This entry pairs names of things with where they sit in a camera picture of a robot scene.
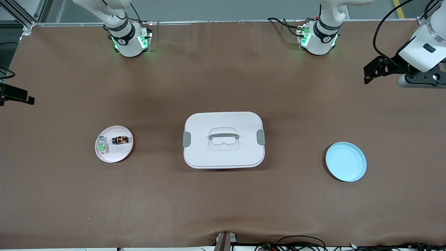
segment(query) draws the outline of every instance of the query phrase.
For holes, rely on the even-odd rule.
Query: brown table surface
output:
[[[328,245],[446,242],[444,90],[363,84],[377,22],[348,22],[329,54],[299,51],[286,27],[154,27],[152,53],[115,54],[102,27],[35,27],[8,84],[36,98],[0,109],[0,248],[182,247],[309,234]],[[386,22],[389,55],[415,21]],[[203,171],[183,159],[186,119],[252,111],[266,156],[255,168]],[[121,163],[99,160],[98,134],[136,137]],[[359,146],[367,172],[332,178],[327,148]]]

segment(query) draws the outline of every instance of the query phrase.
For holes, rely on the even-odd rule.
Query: gray floor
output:
[[[22,27],[18,25],[4,25],[0,28],[0,43],[19,42],[22,34]],[[9,68],[14,53],[16,52],[17,44],[0,44],[0,66]]]
[[[268,17],[306,19],[319,12],[316,0],[133,0],[142,20],[147,21],[239,21]],[[53,0],[45,22],[99,22],[71,0]],[[393,7],[392,0],[376,0],[369,6],[350,6],[352,19],[381,19]],[[133,10],[127,10],[136,17]],[[390,18],[398,18],[394,13]]]

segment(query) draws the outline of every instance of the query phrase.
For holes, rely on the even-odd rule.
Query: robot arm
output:
[[[389,60],[378,56],[364,67],[364,83],[391,74],[403,74],[400,87],[446,88],[446,4],[419,26]]]
[[[346,18],[343,5],[366,5],[375,0],[319,0],[321,14],[317,20],[311,20],[300,31],[303,38],[299,44],[312,54],[326,54],[335,45],[339,28]]]
[[[131,22],[123,10],[130,6],[130,0],[73,0],[73,2],[104,23],[116,50],[123,56],[135,57],[150,49],[151,30],[137,22]]]

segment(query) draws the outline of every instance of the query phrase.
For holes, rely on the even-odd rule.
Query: small bottle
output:
[[[113,143],[113,145],[127,144],[128,143],[128,137],[127,136],[119,136],[119,137],[116,137],[116,138],[112,138],[111,142]]]
[[[107,143],[105,142],[104,136],[99,136],[98,142],[96,143],[96,149],[99,154],[107,153]]]

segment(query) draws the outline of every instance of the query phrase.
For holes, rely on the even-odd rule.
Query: box lid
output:
[[[262,120],[251,112],[196,113],[183,135],[184,160],[193,168],[244,168],[265,154]]]

